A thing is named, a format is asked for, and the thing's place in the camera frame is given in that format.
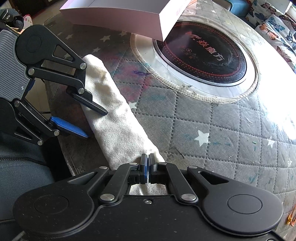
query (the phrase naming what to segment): blue gripper pad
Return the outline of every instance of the blue gripper pad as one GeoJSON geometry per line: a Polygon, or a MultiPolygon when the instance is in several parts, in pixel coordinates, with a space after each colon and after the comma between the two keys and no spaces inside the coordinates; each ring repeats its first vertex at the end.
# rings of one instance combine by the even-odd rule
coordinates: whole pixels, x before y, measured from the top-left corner
{"type": "Polygon", "coordinates": [[[33,85],[35,84],[35,79],[32,79],[32,82],[28,84],[28,92],[33,88],[33,85]]]}
{"type": "Polygon", "coordinates": [[[147,181],[147,162],[145,163],[145,169],[144,169],[144,175],[145,175],[145,180],[147,181]]]}
{"type": "Polygon", "coordinates": [[[57,126],[59,127],[62,127],[70,132],[73,132],[79,136],[82,136],[82,137],[85,137],[85,138],[88,138],[89,136],[83,131],[81,130],[78,126],[75,126],[61,118],[58,118],[58,117],[54,117],[52,116],[50,118],[51,121],[53,121],[57,126]]]}

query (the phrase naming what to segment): white star pattern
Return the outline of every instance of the white star pattern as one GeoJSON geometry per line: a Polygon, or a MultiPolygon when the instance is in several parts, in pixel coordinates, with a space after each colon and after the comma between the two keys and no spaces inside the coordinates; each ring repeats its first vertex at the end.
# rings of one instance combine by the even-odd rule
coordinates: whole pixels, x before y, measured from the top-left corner
{"type": "Polygon", "coordinates": [[[198,130],[198,137],[194,140],[198,141],[201,147],[204,143],[209,143],[209,135],[209,133],[203,133],[202,131],[198,130]]]}
{"type": "Polygon", "coordinates": [[[64,55],[64,58],[68,58],[68,57],[71,57],[71,55],[68,54],[68,53],[66,53],[66,54],[64,55]]]}
{"type": "Polygon", "coordinates": [[[267,146],[271,146],[271,148],[274,146],[274,143],[275,143],[275,141],[273,141],[273,140],[268,140],[268,144],[267,144],[267,146]]]}
{"type": "Polygon", "coordinates": [[[134,102],[134,103],[128,102],[128,105],[130,106],[131,109],[136,109],[137,108],[136,104],[137,104],[137,102],[134,102]]]}
{"type": "Polygon", "coordinates": [[[72,38],[73,34],[69,34],[66,39],[72,38]]]}
{"type": "Polygon", "coordinates": [[[98,52],[99,50],[100,50],[99,47],[97,47],[97,48],[93,49],[93,53],[98,52]]]}
{"type": "Polygon", "coordinates": [[[126,35],[126,32],[122,31],[119,35],[124,36],[124,35],[126,35]]]}
{"type": "Polygon", "coordinates": [[[106,40],[110,40],[110,35],[104,36],[100,40],[103,40],[103,42],[105,42],[106,40]]]}
{"type": "Polygon", "coordinates": [[[291,161],[291,159],[289,158],[289,161],[288,161],[288,168],[291,167],[291,164],[292,164],[292,161],[291,161]]]}

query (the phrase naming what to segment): gray quilted tablecloth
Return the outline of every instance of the gray quilted tablecloth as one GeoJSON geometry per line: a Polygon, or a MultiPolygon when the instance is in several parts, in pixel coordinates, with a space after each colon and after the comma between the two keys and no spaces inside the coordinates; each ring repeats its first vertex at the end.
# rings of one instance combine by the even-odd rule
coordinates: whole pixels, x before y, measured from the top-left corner
{"type": "MultiPolygon", "coordinates": [[[[241,32],[247,43],[259,42],[262,48],[272,51],[247,24],[210,0],[198,1],[196,9],[187,9],[184,14],[213,18],[241,32]]],[[[81,57],[93,54],[104,62],[135,117],[167,162],[177,164],[180,169],[198,165],[273,192],[284,205],[277,232],[286,240],[295,238],[296,229],[285,225],[296,204],[296,141],[289,132],[295,132],[291,121],[294,114],[288,111],[283,117],[289,131],[282,131],[282,126],[270,120],[268,108],[261,101],[260,83],[252,94],[232,104],[199,101],[170,89],[148,73],[130,48],[129,33],[74,26],[61,14],[45,25],[81,57]]],[[[281,88],[289,88],[286,82],[283,85],[281,88]]],[[[59,137],[70,170],[78,174],[108,165],[80,105],[65,89],[65,86],[46,82],[52,114],[81,127],[91,136],[87,140],[59,137]]],[[[290,109],[291,105],[284,97],[283,93],[275,96],[279,101],[274,108],[278,108],[280,115],[283,113],[280,110],[290,109]]]]}

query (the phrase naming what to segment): orange object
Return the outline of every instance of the orange object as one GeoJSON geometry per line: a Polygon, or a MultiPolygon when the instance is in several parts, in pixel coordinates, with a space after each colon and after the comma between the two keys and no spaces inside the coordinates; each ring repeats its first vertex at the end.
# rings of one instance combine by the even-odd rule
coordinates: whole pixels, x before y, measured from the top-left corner
{"type": "Polygon", "coordinates": [[[294,206],[293,210],[292,210],[292,213],[288,216],[287,218],[287,222],[286,222],[286,225],[290,224],[292,227],[294,227],[295,225],[295,221],[296,221],[296,216],[294,217],[293,219],[293,214],[295,212],[295,209],[296,209],[296,205],[294,206]]]}
{"type": "Polygon", "coordinates": [[[188,6],[190,6],[191,4],[194,4],[195,2],[197,2],[197,0],[191,0],[188,6]]]}

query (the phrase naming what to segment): chinese characters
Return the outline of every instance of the chinese characters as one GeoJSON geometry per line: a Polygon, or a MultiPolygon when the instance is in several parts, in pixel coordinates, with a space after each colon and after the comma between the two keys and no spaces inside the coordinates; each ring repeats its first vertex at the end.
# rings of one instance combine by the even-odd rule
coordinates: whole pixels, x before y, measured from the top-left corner
{"type": "MultiPolygon", "coordinates": [[[[189,35],[190,38],[192,38],[192,40],[202,39],[201,37],[199,37],[195,34],[192,34],[192,32],[187,32],[186,34],[189,35]]],[[[208,44],[205,40],[198,40],[196,42],[199,43],[201,46],[203,46],[210,54],[217,53],[217,51],[213,47],[209,46],[210,44],[208,44]]],[[[217,55],[213,55],[213,56],[218,57],[217,58],[218,61],[221,61],[224,59],[223,55],[221,55],[219,53],[217,55]]]]}

